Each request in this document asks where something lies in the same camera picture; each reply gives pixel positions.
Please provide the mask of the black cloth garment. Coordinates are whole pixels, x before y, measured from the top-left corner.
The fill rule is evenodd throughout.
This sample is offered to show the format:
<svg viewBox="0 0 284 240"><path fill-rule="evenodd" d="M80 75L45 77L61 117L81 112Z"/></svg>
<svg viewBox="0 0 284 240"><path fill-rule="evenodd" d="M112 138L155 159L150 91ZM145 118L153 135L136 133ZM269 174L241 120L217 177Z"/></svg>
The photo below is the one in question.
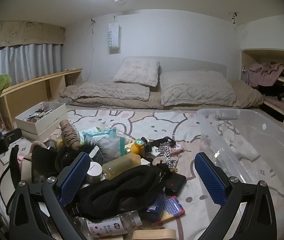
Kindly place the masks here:
<svg viewBox="0 0 284 240"><path fill-rule="evenodd" d="M110 180L81 189L73 214L97 222L128 211L139 211L163 191L172 172L166 164L139 165Z"/></svg>

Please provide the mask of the wooden side shelf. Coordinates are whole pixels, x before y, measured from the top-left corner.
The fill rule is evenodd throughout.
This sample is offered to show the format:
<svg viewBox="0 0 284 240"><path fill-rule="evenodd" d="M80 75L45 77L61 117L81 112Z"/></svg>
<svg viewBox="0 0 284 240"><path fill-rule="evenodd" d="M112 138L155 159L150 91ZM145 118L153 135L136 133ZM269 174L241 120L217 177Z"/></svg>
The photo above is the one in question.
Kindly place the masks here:
<svg viewBox="0 0 284 240"><path fill-rule="evenodd" d="M15 117L42 102L57 102L60 91L82 82L82 69L70 69L31 79L0 92L0 114L8 131L16 128Z"/></svg>

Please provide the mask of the small black pouch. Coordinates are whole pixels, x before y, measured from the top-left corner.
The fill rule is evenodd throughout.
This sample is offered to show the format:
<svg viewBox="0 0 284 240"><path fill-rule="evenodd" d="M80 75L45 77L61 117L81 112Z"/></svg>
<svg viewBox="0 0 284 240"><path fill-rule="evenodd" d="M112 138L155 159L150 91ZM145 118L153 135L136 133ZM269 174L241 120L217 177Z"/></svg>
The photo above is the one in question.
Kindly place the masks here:
<svg viewBox="0 0 284 240"><path fill-rule="evenodd" d="M186 183L186 176L172 173L165 185L165 194L168 196L178 196Z"/></svg>

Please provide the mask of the white box of trinkets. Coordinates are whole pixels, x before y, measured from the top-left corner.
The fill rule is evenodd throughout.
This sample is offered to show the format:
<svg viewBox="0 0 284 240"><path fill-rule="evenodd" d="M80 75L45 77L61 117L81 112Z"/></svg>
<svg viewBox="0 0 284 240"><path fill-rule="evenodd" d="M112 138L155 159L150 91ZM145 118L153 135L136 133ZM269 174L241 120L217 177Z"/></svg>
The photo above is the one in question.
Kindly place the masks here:
<svg viewBox="0 0 284 240"><path fill-rule="evenodd" d="M16 116L15 122L27 139L45 141L67 118L65 103L43 101Z"/></svg>

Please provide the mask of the plastic drink bottle red label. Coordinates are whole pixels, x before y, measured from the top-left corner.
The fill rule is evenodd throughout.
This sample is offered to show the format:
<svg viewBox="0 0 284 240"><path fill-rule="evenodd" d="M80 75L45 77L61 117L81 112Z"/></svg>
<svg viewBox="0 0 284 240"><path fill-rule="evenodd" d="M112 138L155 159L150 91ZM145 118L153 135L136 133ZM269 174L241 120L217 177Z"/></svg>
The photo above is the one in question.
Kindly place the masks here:
<svg viewBox="0 0 284 240"><path fill-rule="evenodd" d="M106 238L128 234L134 227L142 225L138 211L128 211L100 222L84 219L85 229L90 237Z"/></svg>

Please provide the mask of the green plush toy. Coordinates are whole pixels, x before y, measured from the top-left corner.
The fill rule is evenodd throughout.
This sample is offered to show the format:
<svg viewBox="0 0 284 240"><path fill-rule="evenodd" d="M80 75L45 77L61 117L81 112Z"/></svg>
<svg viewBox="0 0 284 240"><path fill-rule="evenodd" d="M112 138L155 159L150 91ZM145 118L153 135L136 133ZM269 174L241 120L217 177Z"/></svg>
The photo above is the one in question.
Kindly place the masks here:
<svg viewBox="0 0 284 240"><path fill-rule="evenodd" d="M9 74L1 74L0 75L0 92L4 89L7 89L11 86L12 78Z"/></svg>

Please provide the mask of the dark blue jar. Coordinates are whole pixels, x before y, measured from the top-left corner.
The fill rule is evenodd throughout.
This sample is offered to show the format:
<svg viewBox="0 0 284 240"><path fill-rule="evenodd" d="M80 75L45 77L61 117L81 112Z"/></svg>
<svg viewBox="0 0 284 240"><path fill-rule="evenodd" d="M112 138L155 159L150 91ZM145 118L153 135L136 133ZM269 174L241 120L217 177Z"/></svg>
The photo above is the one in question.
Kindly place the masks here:
<svg viewBox="0 0 284 240"><path fill-rule="evenodd" d="M147 220L151 223L160 221L165 199L165 193L163 191L160 192L154 202L140 212L141 219Z"/></svg>

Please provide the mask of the orange yellow small bottle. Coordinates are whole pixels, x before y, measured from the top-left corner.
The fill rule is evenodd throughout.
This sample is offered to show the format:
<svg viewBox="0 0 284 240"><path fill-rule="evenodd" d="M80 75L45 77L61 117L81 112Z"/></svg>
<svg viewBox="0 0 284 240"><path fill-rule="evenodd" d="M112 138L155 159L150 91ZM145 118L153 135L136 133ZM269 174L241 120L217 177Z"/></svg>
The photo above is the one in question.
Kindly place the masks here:
<svg viewBox="0 0 284 240"><path fill-rule="evenodd" d="M126 146L126 150L130 153L145 155L145 142L142 139L136 139L133 143Z"/></svg>

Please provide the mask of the folded beige blanket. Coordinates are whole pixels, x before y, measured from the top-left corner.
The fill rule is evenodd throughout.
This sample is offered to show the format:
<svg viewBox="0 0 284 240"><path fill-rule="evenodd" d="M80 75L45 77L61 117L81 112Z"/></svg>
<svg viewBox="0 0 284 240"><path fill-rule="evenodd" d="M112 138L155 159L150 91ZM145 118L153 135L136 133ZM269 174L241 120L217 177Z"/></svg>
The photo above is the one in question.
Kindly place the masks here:
<svg viewBox="0 0 284 240"><path fill-rule="evenodd" d="M79 86L70 85L60 90L60 97L71 103L116 105L117 103L148 101L149 87L131 83L115 83L98 81L83 83Z"/></svg>

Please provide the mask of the grey window curtain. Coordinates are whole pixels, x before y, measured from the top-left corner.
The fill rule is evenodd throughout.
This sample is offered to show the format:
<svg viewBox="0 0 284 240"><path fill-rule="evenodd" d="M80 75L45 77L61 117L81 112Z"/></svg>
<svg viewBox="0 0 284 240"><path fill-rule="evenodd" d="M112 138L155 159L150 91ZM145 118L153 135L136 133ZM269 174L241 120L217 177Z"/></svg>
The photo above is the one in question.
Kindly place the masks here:
<svg viewBox="0 0 284 240"><path fill-rule="evenodd" d="M13 85L61 71L61 45L29 44L0 48L0 75L9 75Z"/></svg>

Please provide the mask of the right large beige pillow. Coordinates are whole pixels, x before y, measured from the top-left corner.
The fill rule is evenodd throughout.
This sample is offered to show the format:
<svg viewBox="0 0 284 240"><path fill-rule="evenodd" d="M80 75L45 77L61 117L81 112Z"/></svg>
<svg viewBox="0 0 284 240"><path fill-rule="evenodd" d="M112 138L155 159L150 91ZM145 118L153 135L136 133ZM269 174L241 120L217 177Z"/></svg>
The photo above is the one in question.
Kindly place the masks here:
<svg viewBox="0 0 284 240"><path fill-rule="evenodd" d="M160 76L161 104L221 105L232 107L236 93L222 73L194 70L162 73Z"/></svg>

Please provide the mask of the pile of pink clothes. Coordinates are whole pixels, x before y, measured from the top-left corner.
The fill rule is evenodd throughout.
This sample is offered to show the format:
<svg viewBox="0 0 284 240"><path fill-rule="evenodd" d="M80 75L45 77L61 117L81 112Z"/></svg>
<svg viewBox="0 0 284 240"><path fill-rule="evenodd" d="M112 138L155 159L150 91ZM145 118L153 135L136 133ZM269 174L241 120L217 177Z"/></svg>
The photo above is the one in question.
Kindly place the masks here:
<svg viewBox="0 0 284 240"><path fill-rule="evenodd" d="M284 71L284 63L253 63L245 70L242 80L251 87L273 86Z"/></svg>

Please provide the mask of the beige curtain valance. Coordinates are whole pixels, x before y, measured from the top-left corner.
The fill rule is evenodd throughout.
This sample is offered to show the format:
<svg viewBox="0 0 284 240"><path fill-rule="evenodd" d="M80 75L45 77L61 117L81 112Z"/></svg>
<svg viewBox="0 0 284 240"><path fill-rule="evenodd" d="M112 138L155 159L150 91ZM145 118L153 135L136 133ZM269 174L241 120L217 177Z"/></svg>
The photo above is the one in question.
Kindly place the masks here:
<svg viewBox="0 0 284 240"><path fill-rule="evenodd" d="M36 21L0 21L0 48L29 44L64 44L65 28Z"/></svg>

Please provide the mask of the left fluffy beige pillow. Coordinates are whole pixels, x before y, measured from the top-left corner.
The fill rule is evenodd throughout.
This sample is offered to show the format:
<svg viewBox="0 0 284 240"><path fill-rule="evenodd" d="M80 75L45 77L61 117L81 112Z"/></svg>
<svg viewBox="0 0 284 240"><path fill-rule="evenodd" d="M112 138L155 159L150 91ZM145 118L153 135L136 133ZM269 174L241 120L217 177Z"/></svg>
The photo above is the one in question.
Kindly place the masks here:
<svg viewBox="0 0 284 240"><path fill-rule="evenodd" d="M113 81L156 87L159 66L160 62L156 59L125 57Z"/></svg>

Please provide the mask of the ceiling smoke detector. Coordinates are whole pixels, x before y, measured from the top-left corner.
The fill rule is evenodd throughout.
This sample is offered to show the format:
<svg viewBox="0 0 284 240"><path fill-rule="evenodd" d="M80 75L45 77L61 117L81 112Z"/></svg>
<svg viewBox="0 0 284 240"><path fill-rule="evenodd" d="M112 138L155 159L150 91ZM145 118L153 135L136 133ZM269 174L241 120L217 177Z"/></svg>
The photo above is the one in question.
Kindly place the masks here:
<svg viewBox="0 0 284 240"><path fill-rule="evenodd" d="M125 4L127 0L114 0L115 4Z"/></svg>

